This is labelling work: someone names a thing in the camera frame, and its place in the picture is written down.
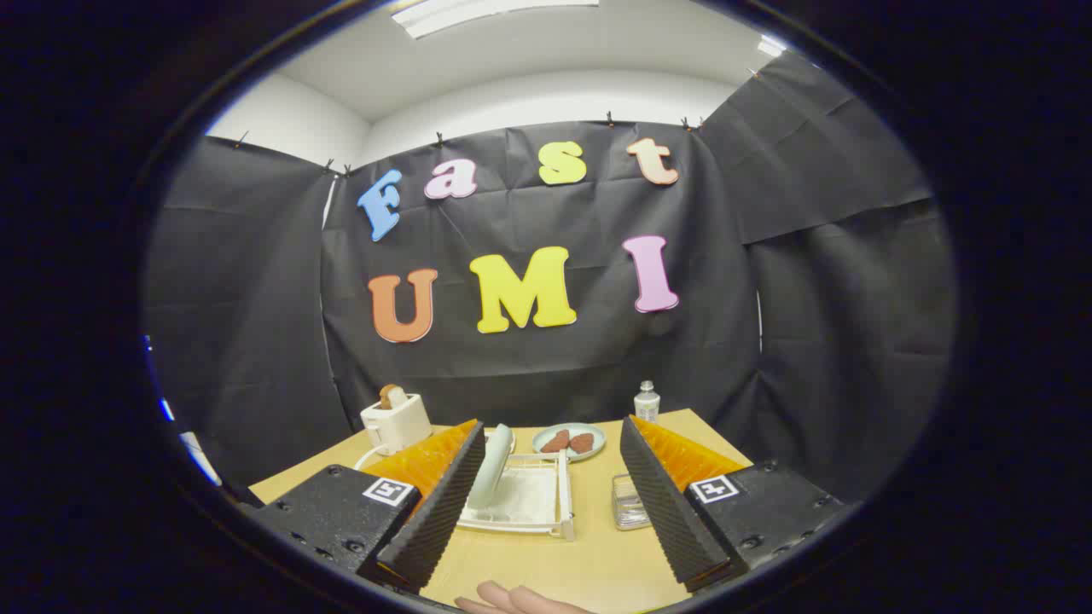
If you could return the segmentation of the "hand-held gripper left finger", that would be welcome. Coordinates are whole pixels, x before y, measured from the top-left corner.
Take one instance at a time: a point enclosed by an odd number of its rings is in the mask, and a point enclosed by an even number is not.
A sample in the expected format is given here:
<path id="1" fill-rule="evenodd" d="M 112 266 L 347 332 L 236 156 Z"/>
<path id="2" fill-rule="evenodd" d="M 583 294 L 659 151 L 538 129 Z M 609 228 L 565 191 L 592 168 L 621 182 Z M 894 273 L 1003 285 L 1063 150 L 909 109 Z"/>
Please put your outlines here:
<path id="1" fill-rule="evenodd" d="M 479 420 L 365 467 L 328 464 L 246 513 L 305 556 L 419 594 L 456 528 L 486 438 Z"/>

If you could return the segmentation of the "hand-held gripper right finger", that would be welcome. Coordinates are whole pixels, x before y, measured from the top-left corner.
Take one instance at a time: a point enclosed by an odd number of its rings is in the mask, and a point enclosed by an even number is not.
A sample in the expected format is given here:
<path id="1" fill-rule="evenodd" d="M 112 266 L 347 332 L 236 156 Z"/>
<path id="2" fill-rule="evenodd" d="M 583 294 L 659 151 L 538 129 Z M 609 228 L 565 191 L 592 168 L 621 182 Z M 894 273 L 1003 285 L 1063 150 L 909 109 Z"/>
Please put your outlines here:
<path id="1" fill-rule="evenodd" d="M 858 509 L 778 460 L 741 467 L 636 416 L 624 420 L 620 454 L 672 574 L 691 594 L 787 557 Z"/>

